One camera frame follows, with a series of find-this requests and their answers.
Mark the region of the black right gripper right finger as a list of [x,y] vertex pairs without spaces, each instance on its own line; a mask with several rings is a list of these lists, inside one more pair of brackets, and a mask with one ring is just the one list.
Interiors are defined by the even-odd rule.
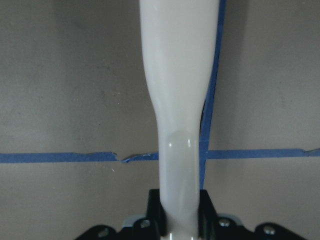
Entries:
[[198,208],[199,237],[202,240],[303,240],[293,231],[272,222],[248,230],[234,217],[218,214],[208,192],[200,190]]

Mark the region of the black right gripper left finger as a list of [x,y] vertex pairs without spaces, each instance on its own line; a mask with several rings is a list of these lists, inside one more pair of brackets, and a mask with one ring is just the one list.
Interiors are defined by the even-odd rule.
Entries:
[[116,231],[108,225],[95,225],[77,240],[159,240],[167,234],[167,221],[160,201],[160,190],[148,192],[145,216],[139,217]]

